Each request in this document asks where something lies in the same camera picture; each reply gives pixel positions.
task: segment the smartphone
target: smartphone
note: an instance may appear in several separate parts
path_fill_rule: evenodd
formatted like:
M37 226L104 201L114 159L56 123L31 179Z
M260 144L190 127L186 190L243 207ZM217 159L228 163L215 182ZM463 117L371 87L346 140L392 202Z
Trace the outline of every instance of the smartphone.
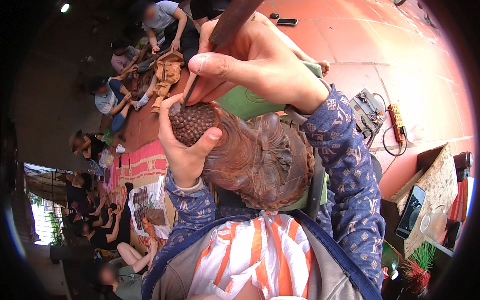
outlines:
M277 24L282 24L282 25L297 25L298 19L278 19Z
M395 230L395 234L406 240L415 226L415 222L420 214L421 206L425 200L425 191L418 185L414 185L408 197L407 204L400 218L400 223Z

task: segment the broom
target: broom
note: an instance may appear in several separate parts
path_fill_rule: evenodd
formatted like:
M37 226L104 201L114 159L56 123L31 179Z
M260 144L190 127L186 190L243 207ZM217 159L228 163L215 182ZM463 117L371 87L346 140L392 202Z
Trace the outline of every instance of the broom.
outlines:
M410 282L409 288L416 295L423 293L430 281L430 269L435 255L435 246L424 241L407 259L404 260L404 275Z

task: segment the wooden board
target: wooden board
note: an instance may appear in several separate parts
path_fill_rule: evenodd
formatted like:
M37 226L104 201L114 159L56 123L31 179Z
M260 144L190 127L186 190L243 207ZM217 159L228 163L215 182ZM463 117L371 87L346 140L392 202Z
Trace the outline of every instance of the wooden board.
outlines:
M417 174L404 187L381 202L380 213L386 222L385 240L404 257L410 256L426 239L420 232L423 216L441 204L448 210L457 195L455 164L449 144L420 153L417 169ZM414 184L425 191L425 201L410 236L404 240L395 230Z

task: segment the power strip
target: power strip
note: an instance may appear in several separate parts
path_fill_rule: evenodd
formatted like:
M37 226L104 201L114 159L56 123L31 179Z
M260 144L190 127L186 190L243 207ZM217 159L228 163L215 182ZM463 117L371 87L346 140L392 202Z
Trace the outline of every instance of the power strip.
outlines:
M397 142L404 142L405 135L400 132L400 128L403 127L403 121L402 121L402 115L400 114L400 109L398 108L397 104L390 104L388 106L388 109L390 109L388 112L390 113L390 118L392 119L392 121L396 119L395 125L393 127L395 132L395 139L397 140Z

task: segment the red tile floor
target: red tile floor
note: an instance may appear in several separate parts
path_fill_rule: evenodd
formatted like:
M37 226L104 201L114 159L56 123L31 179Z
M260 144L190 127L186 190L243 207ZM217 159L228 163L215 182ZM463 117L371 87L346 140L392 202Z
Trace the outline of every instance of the red tile floor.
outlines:
M331 71L325 79L348 98L363 88L379 93L387 105L399 105L408 130L423 131L423 140L410 144L384 174L383 196L392 195L414 175L422 151L450 143L454 154L473 152L473 121L459 68L441 31L426 24L415 0L400 7L390 0L271 0L259 11L299 19L296 26L280 30L314 59L328 60ZM183 72L172 95L182 92L188 76ZM128 117L121 132L127 152L157 138L158 116L149 109L153 101ZM390 125L388 120L383 130ZM385 144L398 151L393 132ZM393 160L380 137L371 152L383 170Z

